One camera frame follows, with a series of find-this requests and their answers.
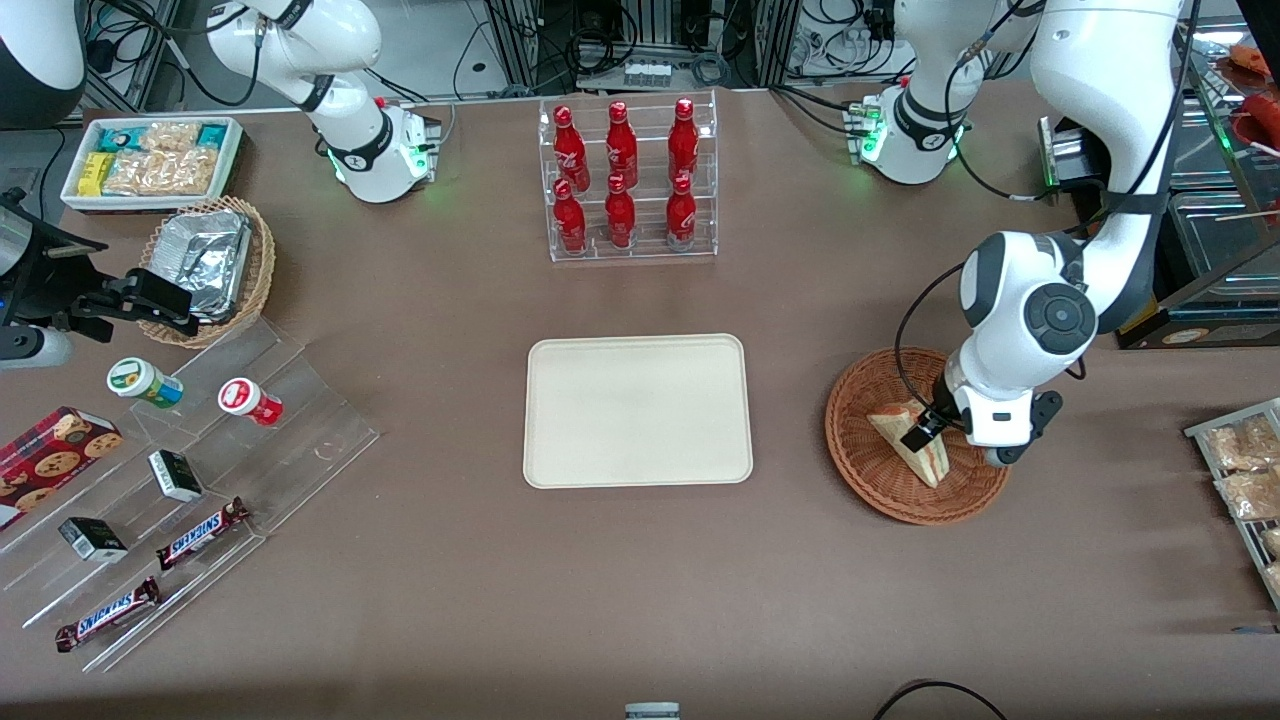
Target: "brown table surface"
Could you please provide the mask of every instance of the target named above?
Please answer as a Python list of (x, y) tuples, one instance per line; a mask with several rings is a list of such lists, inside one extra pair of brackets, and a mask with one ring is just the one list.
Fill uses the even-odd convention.
[[(861, 92), (842, 91), (846, 97)], [(927, 187), (852, 168), (842, 140), (765, 92), (719, 92), (713, 264), (547, 258), (536, 101), (467, 105), (440, 179), (362, 205), (301, 114), (246, 114), (236, 192), (270, 223), (268, 315), (384, 437), (265, 547), (108, 674), (18, 629), (0, 594), (0, 716), (860, 719), (916, 678), (1018, 717), (1275, 717), (1280, 638), (1180, 429), (1280, 395), (1272, 350), (1120, 352), (983, 515), (883, 518), (840, 479), (822, 409), (902, 310), (998, 229), (1071, 224), (960, 167)], [(965, 142), (988, 179), (1037, 177), (1028, 83), (991, 83)], [(823, 111), (823, 115), (835, 113)], [(137, 261), (155, 217), (63, 227)], [(954, 286), (909, 341), (966, 334)], [(755, 471), (727, 487), (535, 491), (521, 475), (525, 360), (543, 338), (727, 332), (746, 347)], [(102, 383), (136, 327), (56, 370), (0, 375), (0, 437), (58, 405), (119, 413)], [(929, 691), (890, 717), (984, 717)]]

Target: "round wicker basket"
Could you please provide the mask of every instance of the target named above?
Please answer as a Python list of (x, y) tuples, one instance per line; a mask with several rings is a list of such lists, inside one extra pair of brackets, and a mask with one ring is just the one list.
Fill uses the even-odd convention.
[[(206, 200), (183, 208), (178, 215), (195, 213), (212, 213), (215, 210), (236, 210), (243, 213), (253, 223), (253, 234), (250, 238), (248, 258), (244, 259), (244, 278), (241, 281), (239, 296), (236, 299), (236, 315), (220, 325), (201, 325), (196, 337), (187, 337), (173, 328), (157, 323), (138, 323), (142, 332), (151, 340), (168, 345), (178, 345), (192, 350), (201, 350), (212, 345), (215, 340), (229, 333), (232, 329), (252, 323), (266, 305), (266, 296), (271, 291), (271, 273), (275, 270), (275, 241), (271, 237), (271, 228), (266, 227), (262, 215), (257, 210), (238, 197), (219, 197)], [(160, 228), (151, 233), (151, 241), (142, 251), (142, 266), (151, 263), (151, 254), (156, 247), (156, 238)]]
[[(902, 364), (911, 383), (932, 400), (933, 380), (946, 356), (933, 350), (904, 347)], [(1009, 479), (1009, 468), (992, 468), (980, 448), (947, 428), (951, 471), (931, 488), (906, 466), (867, 415), (890, 402), (906, 402), (910, 393), (897, 377), (893, 350), (872, 352), (836, 380), (827, 400), (827, 447), (836, 468), (854, 492), (881, 512), (918, 525), (959, 523), (982, 512)]]

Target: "coca-cola bottle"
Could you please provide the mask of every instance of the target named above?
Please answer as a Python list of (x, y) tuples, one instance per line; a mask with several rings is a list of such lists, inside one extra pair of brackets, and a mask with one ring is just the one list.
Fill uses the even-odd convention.
[(591, 187), (591, 173), (586, 169), (586, 143), (573, 127), (573, 113), (564, 105), (558, 105), (556, 118), (556, 164), (561, 177), (572, 183), (575, 192), (586, 192)]
[(609, 242), (618, 250), (628, 250), (636, 240), (636, 204), (627, 192), (622, 173), (609, 176), (609, 197), (604, 201), (609, 217)]
[(667, 246), (687, 252), (694, 246), (694, 215), (698, 213), (698, 202), (689, 193), (694, 183), (689, 173), (680, 173), (671, 184), (675, 192), (667, 200)]
[(609, 152), (609, 172), (621, 173), (627, 188), (640, 182), (640, 158), (636, 149), (636, 131), (627, 122), (627, 104), (609, 104), (609, 135), (604, 138)]
[(552, 186), (556, 192), (556, 205), (552, 213), (556, 215), (556, 232), (561, 236), (561, 245), (570, 255), (586, 252), (586, 215), (582, 205), (573, 197), (573, 188), (564, 178), (556, 178)]
[(667, 155), (671, 182), (676, 182), (680, 173), (694, 177), (698, 170), (698, 128), (694, 126), (694, 101), (687, 97), (676, 100), (676, 122), (667, 136)]

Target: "black box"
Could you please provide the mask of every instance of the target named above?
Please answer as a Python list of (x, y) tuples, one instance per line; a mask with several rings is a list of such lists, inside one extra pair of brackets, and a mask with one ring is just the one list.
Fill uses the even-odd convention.
[(115, 537), (111, 527), (96, 518), (68, 518), (58, 525), (58, 532), (72, 544), (81, 560), (115, 562), (128, 548)]
[(200, 500), (204, 489), (200, 487), (200, 480), (196, 479), (196, 473), (192, 471), (191, 464), (187, 462), (183, 455), (172, 450), (157, 450), (147, 457), (147, 461), (151, 462), (151, 474), (156, 477), (156, 482), (160, 483), (160, 492), (165, 497), (183, 502)]

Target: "cookie picture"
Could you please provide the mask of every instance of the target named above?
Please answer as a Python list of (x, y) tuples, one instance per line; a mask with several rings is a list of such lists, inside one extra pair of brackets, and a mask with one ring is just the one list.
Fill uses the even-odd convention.
[(79, 454), (65, 450), (55, 452), (36, 464), (36, 474), (41, 478), (56, 478), (70, 473), (79, 465)]
[(76, 415), (63, 415), (63, 419), (54, 425), (54, 437), (72, 445), (79, 445), (92, 429), (92, 425)]
[(37, 505), (45, 501), (46, 497), (54, 495), (54, 488), (36, 488), (27, 495), (18, 498), (13, 503), (14, 507), (22, 510), (23, 512), (31, 512)]
[(115, 433), (97, 436), (96, 438), (88, 441), (88, 445), (84, 446), (84, 455), (90, 457), (101, 457), (116, 447), (120, 447), (122, 442), (124, 442), (124, 438)]

